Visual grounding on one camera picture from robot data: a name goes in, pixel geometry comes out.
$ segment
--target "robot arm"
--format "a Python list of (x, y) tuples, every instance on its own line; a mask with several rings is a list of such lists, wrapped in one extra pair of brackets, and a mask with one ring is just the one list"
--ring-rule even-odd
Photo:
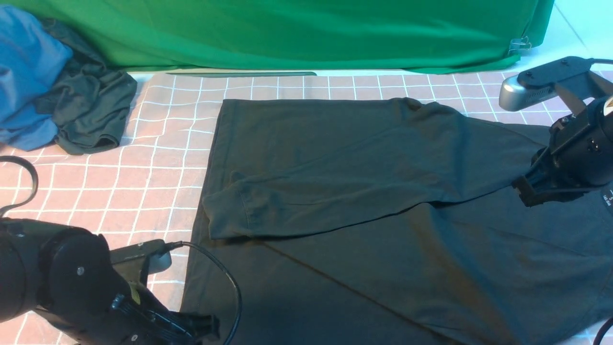
[[(36, 192), (28, 161), (0, 161), (34, 171)], [(34, 311), (82, 345), (219, 338), (215, 316), (169, 311), (146, 288), (147, 276), (168, 268), (169, 251), (182, 242), (154, 240), (111, 251), (102, 235), (86, 229), (3, 217), (21, 204), (0, 209), (0, 322)]]
[(613, 83), (590, 70), (599, 62), (605, 61), (569, 56), (503, 82), (499, 103), (505, 110), (559, 96), (572, 112), (551, 126), (548, 147), (512, 184), (526, 206), (570, 201), (613, 180)]

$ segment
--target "dark green t-shirt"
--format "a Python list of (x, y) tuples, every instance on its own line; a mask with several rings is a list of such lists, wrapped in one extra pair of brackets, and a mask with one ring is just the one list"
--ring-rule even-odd
[[(438, 103), (226, 100), (193, 240), (237, 344), (546, 344), (613, 315), (601, 194), (525, 207), (547, 127)], [(190, 257), (184, 309), (233, 301)]]

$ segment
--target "dark green fabric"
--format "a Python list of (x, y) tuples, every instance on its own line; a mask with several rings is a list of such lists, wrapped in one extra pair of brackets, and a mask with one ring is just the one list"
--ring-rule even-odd
[(554, 0), (8, 0), (74, 27), (113, 66), (503, 69), (543, 40)]
[(55, 141), (68, 154), (118, 147), (136, 95), (136, 80), (126, 71), (107, 68), (103, 57), (61, 22), (42, 20), (42, 24), (74, 54), (51, 90), (34, 100), (36, 111), (53, 114), (59, 129)]
[[(360, 302), (391, 313), (373, 345), (551, 345), (613, 315), (601, 195), (527, 208), (508, 187), (548, 140), (412, 99), (225, 101), (192, 240), (245, 293), (237, 345), (344, 343)], [(228, 327), (213, 270), (190, 256), (183, 308)], [(337, 319), (313, 330), (315, 310)]]

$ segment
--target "blue cloth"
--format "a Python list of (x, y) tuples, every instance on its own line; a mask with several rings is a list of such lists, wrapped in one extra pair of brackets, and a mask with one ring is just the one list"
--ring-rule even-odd
[(53, 140), (58, 127), (32, 101), (49, 91), (71, 57), (36, 17), (0, 5), (0, 142), (34, 150)]

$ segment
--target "folded sleeve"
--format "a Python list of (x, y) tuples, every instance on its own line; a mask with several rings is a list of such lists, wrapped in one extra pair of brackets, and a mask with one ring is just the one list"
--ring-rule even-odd
[[(419, 203), (494, 192), (522, 174), (541, 147), (503, 126), (433, 114), (291, 169), (232, 171), (230, 184), (205, 196), (203, 206), (213, 239), (313, 235)], [(499, 153), (484, 156), (483, 149)]]

